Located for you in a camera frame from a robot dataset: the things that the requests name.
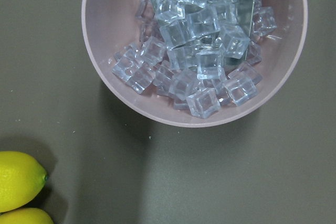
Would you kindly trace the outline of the clear plastic ice cubes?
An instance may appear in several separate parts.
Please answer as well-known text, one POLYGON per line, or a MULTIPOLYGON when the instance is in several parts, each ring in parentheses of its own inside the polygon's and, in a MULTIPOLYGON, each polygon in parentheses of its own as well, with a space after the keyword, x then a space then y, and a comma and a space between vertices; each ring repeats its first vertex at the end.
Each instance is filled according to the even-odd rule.
POLYGON ((114 55, 112 73, 136 93, 154 87, 176 110, 207 118, 255 97, 258 40, 277 27, 262 0, 139 0, 139 40, 114 55))

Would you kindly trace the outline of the metal ice scoop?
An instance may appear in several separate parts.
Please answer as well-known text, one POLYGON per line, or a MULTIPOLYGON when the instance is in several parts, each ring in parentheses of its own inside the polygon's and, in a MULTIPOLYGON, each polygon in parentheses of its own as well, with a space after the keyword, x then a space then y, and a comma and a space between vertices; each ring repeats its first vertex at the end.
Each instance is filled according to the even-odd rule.
POLYGON ((151 1, 173 69, 246 59, 255 0, 151 1))

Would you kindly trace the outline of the pink bowl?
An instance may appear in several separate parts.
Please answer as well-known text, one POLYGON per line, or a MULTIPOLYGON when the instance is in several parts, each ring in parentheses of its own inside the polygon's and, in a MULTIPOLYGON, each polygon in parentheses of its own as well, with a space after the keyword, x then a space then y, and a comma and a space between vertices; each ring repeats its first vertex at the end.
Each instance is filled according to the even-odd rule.
POLYGON ((206 119, 173 108, 150 87, 142 95, 112 72, 113 54, 138 39, 134 14, 137 0, 82 0, 81 22, 91 62, 109 90, 131 110, 155 121, 179 127, 210 127, 240 119, 266 103, 286 82, 303 49, 308 25, 307 0, 262 0, 274 10, 276 30, 261 40, 262 75, 258 94, 241 106, 222 107, 206 119))

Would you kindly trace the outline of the yellow lemon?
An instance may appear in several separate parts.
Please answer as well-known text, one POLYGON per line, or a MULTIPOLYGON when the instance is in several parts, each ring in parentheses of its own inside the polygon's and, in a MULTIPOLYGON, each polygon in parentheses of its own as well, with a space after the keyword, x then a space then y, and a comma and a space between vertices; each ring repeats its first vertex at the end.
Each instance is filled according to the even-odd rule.
POLYGON ((19 208, 1 215, 1 223, 54 223, 48 213, 39 208, 19 208))
POLYGON ((34 157, 18 151, 1 151, 1 212, 29 203, 47 179, 47 171, 34 157))

